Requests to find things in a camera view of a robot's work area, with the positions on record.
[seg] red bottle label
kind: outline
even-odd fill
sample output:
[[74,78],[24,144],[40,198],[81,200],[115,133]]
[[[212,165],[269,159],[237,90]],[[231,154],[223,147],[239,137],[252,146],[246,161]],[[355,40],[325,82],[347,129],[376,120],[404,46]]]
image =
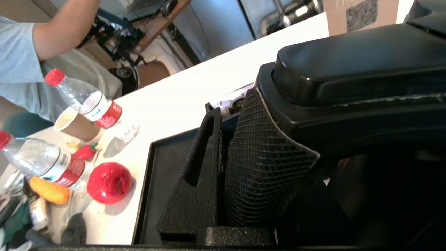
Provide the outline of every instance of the red bottle label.
[[108,129],[116,124],[121,115],[122,115],[122,108],[113,101],[108,110],[106,111],[106,113],[95,122],[99,126]]
[[62,151],[52,168],[41,179],[69,187],[78,181],[85,169],[85,161],[68,152]]

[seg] red apple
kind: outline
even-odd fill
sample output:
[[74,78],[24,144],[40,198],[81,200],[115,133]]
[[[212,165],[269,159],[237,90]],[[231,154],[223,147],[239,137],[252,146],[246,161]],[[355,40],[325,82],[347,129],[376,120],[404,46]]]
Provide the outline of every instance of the red apple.
[[123,165],[109,162],[97,166],[90,174],[88,194],[97,202],[111,205],[126,197],[132,186],[132,175]]

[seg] red bottle cap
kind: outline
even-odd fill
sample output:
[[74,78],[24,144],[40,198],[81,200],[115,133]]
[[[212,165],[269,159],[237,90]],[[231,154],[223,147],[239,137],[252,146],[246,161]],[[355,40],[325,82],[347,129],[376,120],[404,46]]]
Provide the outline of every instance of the red bottle cap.
[[66,75],[58,69],[53,69],[45,77],[45,82],[53,87],[56,87],[62,83]]
[[11,141],[12,136],[4,131],[0,131],[0,150],[5,148]]

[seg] red toy fruit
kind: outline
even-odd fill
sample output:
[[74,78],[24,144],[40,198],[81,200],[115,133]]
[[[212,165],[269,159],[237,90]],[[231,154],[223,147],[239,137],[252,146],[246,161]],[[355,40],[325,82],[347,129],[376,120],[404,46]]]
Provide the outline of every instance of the red toy fruit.
[[96,147],[98,146],[98,143],[94,145],[86,145],[84,147],[81,147],[77,152],[75,152],[73,155],[78,157],[79,159],[83,160],[89,160],[93,158],[93,156],[96,153]]
[[88,194],[97,202],[111,205],[126,197],[132,186],[132,175],[115,162],[97,166],[87,183]]

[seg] white sticker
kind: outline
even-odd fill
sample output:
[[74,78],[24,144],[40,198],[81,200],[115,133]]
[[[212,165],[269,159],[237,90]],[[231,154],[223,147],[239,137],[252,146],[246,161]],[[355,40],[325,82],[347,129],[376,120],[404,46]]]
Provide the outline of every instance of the white sticker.
[[103,95],[100,91],[94,92],[85,100],[80,113],[84,114],[90,121],[99,120],[108,111],[112,102],[109,97]]
[[40,176],[40,178],[49,182],[57,181],[65,172],[66,168],[70,164],[70,161],[71,154],[61,149],[56,163],[54,163],[53,167],[51,167],[50,170],[46,172],[46,174]]

